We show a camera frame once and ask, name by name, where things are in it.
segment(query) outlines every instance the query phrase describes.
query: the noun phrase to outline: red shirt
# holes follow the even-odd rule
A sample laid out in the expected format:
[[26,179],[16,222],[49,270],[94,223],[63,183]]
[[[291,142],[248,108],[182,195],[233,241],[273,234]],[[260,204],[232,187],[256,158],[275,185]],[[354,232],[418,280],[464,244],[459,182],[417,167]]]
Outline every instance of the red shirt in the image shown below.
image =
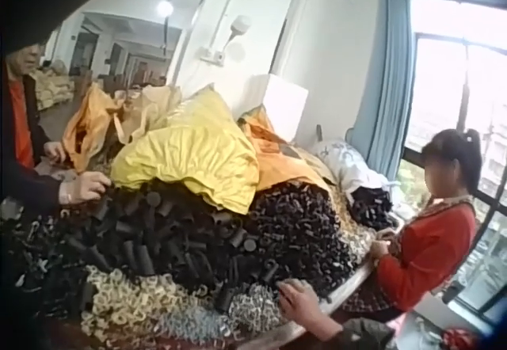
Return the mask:
[[33,169],[32,136],[26,115],[25,89],[21,81],[9,81],[13,100],[14,130],[16,132],[16,159],[26,168]]
[[412,309],[422,296],[457,271],[475,234],[471,206],[459,204],[421,218],[402,234],[402,259],[380,258],[377,280],[400,310]]

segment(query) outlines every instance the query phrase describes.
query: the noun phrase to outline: hair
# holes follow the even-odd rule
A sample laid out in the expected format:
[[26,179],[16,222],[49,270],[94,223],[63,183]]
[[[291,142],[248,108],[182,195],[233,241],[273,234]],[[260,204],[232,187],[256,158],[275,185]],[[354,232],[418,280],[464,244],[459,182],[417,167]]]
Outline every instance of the hair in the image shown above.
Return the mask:
[[463,182],[469,193],[477,191],[481,178],[481,138],[476,130],[465,133],[455,129],[443,130],[433,136],[422,149],[422,161],[434,158],[441,162],[457,161],[461,166]]

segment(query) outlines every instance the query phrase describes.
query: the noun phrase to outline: window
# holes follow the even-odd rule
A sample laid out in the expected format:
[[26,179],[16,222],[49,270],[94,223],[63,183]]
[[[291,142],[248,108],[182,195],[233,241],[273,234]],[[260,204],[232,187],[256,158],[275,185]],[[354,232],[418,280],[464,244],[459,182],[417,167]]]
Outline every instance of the window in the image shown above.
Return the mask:
[[455,280],[456,300],[487,321],[507,307],[507,10],[413,0],[417,37],[412,106],[397,179],[414,209],[428,192],[421,148],[446,128],[481,135],[483,167],[474,247]]

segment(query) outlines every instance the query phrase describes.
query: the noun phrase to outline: hand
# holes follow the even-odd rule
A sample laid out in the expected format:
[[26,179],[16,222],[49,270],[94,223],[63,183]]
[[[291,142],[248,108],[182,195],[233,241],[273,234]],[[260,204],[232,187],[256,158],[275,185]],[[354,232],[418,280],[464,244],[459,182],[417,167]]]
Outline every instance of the hand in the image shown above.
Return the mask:
[[390,241],[392,238],[394,238],[396,235],[396,232],[394,229],[391,229],[388,227],[387,229],[383,229],[377,233],[375,236],[377,241]]
[[278,283],[280,308],[288,320],[301,325],[319,340],[327,341],[343,330],[331,317],[326,316],[318,306],[318,297],[306,281],[286,280]]
[[278,283],[280,307],[285,318],[306,327],[322,315],[318,297],[306,281],[289,279]]
[[62,205],[75,205],[86,201],[99,200],[109,186],[111,186],[111,180],[104,174],[84,172],[75,180],[63,182],[60,185],[60,203]]
[[52,162],[64,162],[67,155],[60,142],[47,142],[44,144],[44,154]]
[[370,247],[370,255],[373,259],[380,259],[389,253],[389,242],[373,241]]

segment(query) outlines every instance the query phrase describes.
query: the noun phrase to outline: girl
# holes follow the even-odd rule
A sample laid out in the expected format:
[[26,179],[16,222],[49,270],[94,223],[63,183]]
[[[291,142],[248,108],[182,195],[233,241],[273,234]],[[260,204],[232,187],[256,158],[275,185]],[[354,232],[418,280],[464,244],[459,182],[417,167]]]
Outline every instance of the girl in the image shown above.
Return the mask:
[[452,276],[467,255],[476,226],[471,194],[482,167],[478,132],[444,130],[421,154],[434,202],[398,235],[379,233],[370,249],[376,270],[345,301],[338,317],[394,320]]

